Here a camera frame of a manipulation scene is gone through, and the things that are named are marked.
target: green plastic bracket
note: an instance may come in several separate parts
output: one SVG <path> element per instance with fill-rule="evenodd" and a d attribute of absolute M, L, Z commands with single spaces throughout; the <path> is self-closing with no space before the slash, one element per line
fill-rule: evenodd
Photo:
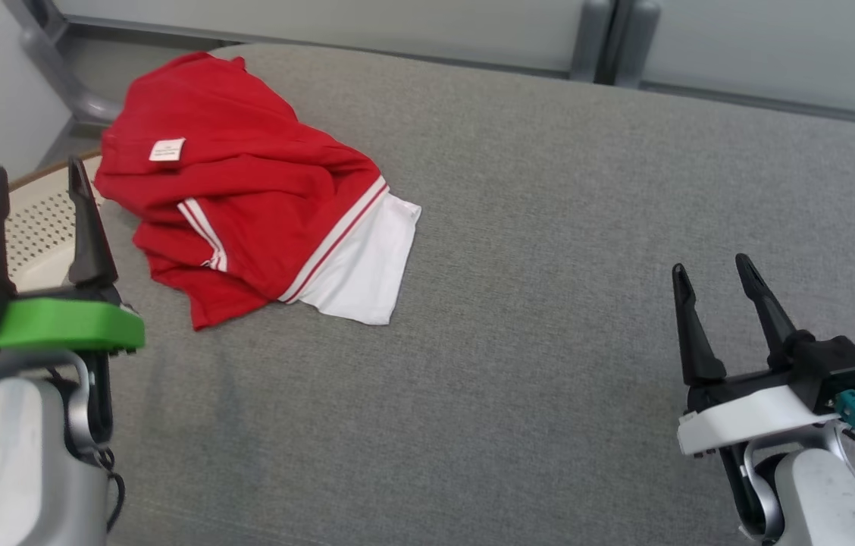
<path fill-rule="evenodd" d="M 103 301 L 11 301 L 0 349 L 132 350 L 144 346 L 144 321 Z"/>

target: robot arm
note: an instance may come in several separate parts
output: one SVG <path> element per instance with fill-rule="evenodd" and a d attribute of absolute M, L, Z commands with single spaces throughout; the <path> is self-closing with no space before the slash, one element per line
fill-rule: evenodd
<path fill-rule="evenodd" d="M 113 473 L 109 356 L 143 346 L 141 318 L 114 287 L 117 270 L 84 167 L 70 159 L 74 263 L 68 284 L 17 293 L 6 272 L 9 212 L 0 168 L 0 546 L 103 545 Z M 70 367 L 78 381 L 57 369 Z M 35 379 L 29 370 L 49 369 Z"/>
<path fill-rule="evenodd" d="M 684 266 L 673 268 L 687 412 L 681 452 L 721 455 L 742 529 L 781 546 L 855 545 L 855 471 L 841 435 L 855 426 L 855 345 L 798 331 L 749 258 L 736 263 L 770 349 L 768 369 L 728 376 L 694 310 Z M 758 450 L 802 449 L 754 463 Z"/>

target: gray tabletop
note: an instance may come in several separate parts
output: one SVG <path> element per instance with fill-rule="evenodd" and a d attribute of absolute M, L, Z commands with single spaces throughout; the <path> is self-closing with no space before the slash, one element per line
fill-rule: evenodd
<path fill-rule="evenodd" d="M 766 356 L 738 252 L 796 324 L 855 341 L 855 124 L 359 52 L 217 55 L 424 214 L 390 326 L 277 304 L 194 333 L 106 205 L 149 341 L 112 366 L 118 542 L 743 543 L 719 460 L 678 450 L 670 268 L 732 372 Z"/>

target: white striped trim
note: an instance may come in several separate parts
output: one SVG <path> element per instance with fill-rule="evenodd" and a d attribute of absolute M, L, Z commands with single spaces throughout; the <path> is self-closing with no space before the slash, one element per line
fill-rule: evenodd
<path fill-rule="evenodd" d="M 289 289 L 286 289 L 285 293 L 279 297 L 279 301 L 284 303 L 293 303 L 293 301 L 299 300 L 299 295 L 302 294 L 303 289 L 305 289 L 303 284 L 316 277 L 314 275 L 315 270 L 321 265 L 323 260 L 327 258 L 330 250 L 342 240 L 343 235 L 347 231 L 350 231 L 350 229 L 357 224 L 361 215 L 368 213 L 371 208 L 370 205 L 387 193 L 387 191 L 385 191 L 386 187 L 387 181 L 384 180 L 384 177 L 379 177 L 374 181 L 374 183 L 370 184 L 369 189 L 364 192 L 364 196 L 361 196 L 361 198 L 354 203 L 354 206 L 350 207 L 350 210 L 343 215 L 343 218 L 334 225 L 334 228 L 330 229 L 330 233 L 327 233 L 327 236 L 324 237 L 320 246 L 317 246 L 313 255 L 306 260 L 306 263 L 304 263 L 303 267 L 299 270 L 296 279 L 293 279 L 293 283 L 290 284 Z"/>
<path fill-rule="evenodd" d="M 192 229 L 195 229 L 199 235 L 202 235 L 202 239 L 205 239 L 205 242 L 212 248 L 212 258 L 203 262 L 202 265 L 226 272 L 229 269 L 229 256 L 226 255 L 226 248 L 224 248 L 222 241 L 219 240 L 219 236 L 212 229 L 212 224 L 209 224 L 208 217 L 202 211 L 199 202 L 189 197 L 178 203 L 178 211 L 184 215 L 185 220 L 189 222 Z"/>

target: red jacket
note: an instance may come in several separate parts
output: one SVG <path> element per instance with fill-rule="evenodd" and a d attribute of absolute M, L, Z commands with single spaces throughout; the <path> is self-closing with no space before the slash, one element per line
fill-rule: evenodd
<path fill-rule="evenodd" d="M 184 139 L 178 158 L 158 141 Z M 300 124 L 245 61 L 198 52 L 140 77 L 102 138 L 95 182 L 143 222 L 151 276 L 184 290 L 196 329 L 295 301 L 388 191 L 376 165 Z"/>

